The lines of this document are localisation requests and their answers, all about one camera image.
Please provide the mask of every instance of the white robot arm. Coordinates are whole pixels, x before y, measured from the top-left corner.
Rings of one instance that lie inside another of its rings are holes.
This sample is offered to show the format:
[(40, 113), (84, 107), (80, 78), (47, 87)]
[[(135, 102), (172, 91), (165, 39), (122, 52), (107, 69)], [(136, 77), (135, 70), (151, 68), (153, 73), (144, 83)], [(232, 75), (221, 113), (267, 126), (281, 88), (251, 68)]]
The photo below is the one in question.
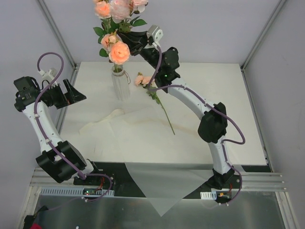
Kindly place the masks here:
[(197, 115), (201, 121), (198, 134), (208, 143), (213, 158), (214, 176), (206, 182), (206, 185), (222, 189), (235, 172), (226, 154), (225, 135), (228, 117), (225, 105), (211, 103), (199, 96), (180, 78), (175, 71), (179, 67), (178, 51), (171, 47), (161, 52), (159, 41), (163, 32), (158, 26), (153, 25), (145, 32), (118, 32), (118, 35), (129, 46), (131, 55), (141, 55), (156, 69), (150, 83), (154, 79), (158, 88), (149, 90), (164, 90), (183, 102)]
[(49, 80), (51, 80), (49, 84), (51, 87), (42, 93), (37, 102), (37, 113), (35, 112), (35, 101), (39, 97), (41, 89), (36, 80), (29, 76), (15, 80), (14, 84), (18, 89), (15, 108), (27, 116), (39, 139), (41, 156), (36, 158), (38, 165), (54, 180), (61, 183), (77, 176), (75, 169), (82, 171), (83, 174), (88, 174), (94, 170), (94, 167), (89, 160), (85, 160), (81, 156), (76, 148), (60, 137), (51, 120), (49, 106), (54, 105), (59, 109), (86, 99), (86, 97), (73, 88), (68, 80), (63, 81), (67, 88), (65, 94), (54, 78)]

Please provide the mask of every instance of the tabletop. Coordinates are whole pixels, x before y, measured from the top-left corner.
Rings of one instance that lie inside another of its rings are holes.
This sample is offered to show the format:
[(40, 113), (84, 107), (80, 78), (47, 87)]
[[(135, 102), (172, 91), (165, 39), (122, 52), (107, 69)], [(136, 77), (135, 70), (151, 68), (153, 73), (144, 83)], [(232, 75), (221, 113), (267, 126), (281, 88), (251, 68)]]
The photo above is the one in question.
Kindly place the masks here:
[[(74, 87), (87, 99), (69, 106), (61, 136), (84, 156), (99, 162), (212, 164), (208, 147), (197, 134), (200, 120), (183, 103), (158, 91), (164, 110), (133, 83), (138, 72), (152, 76), (146, 62), (127, 62), (131, 97), (119, 101), (111, 79), (112, 64), (82, 62)], [(190, 88), (213, 103), (222, 102), (227, 115), (241, 128), (243, 146), (228, 143), (233, 164), (266, 165), (249, 98), (238, 64), (180, 63), (176, 70)], [(228, 123), (227, 138), (240, 140)]]

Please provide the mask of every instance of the single rose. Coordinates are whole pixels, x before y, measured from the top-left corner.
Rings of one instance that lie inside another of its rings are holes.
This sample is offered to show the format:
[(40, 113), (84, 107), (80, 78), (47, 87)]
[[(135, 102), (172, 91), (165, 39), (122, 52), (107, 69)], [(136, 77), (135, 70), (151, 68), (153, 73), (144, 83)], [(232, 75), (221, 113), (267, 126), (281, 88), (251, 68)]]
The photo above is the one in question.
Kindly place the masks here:
[(137, 10), (142, 13), (145, 10), (145, 6), (148, 4), (148, 0), (132, 0), (133, 10)]
[(95, 5), (95, 13), (99, 18), (105, 19), (111, 17), (110, 4), (105, 1), (97, 2)]
[(130, 51), (127, 44), (123, 43), (122, 41), (118, 41), (112, 45), (109, 53), (109, 59), (113, 63), (121, 65), (128, 61), (129, 56)]
[(151, 80), (151, 77), (150, 76), (146, 76), (146, 77), (143, 78), (142, 84), (144, 86), (146, 86), (149, 83), (150, 80)]
[(139, 86), (140, 83), (142, 83), (142, 80), (144, 79), (143, 75), (138, 75), (137, 78), (134, 80), (134, 84), (136, 86)]
[(115, 23), (120, 23), (130, 14), (129, 0), (112, 0), (110, 2), (110, 13)]
[(104, 50), (108, 50), (110, 34), (106, 34), (101, 41)]

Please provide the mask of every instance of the white enclosure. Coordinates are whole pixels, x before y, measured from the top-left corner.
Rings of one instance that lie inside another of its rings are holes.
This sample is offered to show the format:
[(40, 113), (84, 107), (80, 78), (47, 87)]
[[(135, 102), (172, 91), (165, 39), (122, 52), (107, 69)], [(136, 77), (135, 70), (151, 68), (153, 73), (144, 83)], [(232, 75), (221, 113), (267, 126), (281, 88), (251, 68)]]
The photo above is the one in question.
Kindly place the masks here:
[[(36, 61), (45, 52), (64, 57), (61, 79), (70, 79), (80, 62), (107, 59), (99, 56), (92, 29), (100, 26), (92, 0), (1, 1), (0, 13), (0, 227), (11, 229), (22, 214), (40, 154), (30, 122), (14, 108), (13, 81), (32, 76), (41, 83)], [(264, 151), (273, 171), (283, 174), (300, 228), (305, 228), (305, 1), (150, 0), (142, 18), (148, 25), (137, 30), (159, 25), (162, 47), (176, 47), (181, 62), (242, 67)], [(60, 62), (50, 56), (41, 65), (59, 69)], [(56, 121), (59, 112), (51, 109), (51, 116)], [(257, 160), (264, 165), (264, 158)]]

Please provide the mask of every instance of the glass panel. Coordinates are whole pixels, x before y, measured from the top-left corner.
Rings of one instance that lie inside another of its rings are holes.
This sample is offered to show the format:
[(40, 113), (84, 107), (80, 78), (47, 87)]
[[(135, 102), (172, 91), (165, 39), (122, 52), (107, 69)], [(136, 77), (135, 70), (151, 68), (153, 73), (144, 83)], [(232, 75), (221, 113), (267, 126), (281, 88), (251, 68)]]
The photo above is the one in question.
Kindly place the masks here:
[[(38, 207), (63, 204), (71, 197), (40, 196)], [(162, 217), (145, 198), (75, 200), (42, 212), (36, 222), (44, 229), (284, 229), (275, 193), (242, 192), (230, 206), (207, 209), (204, 200), (183, 199)]]

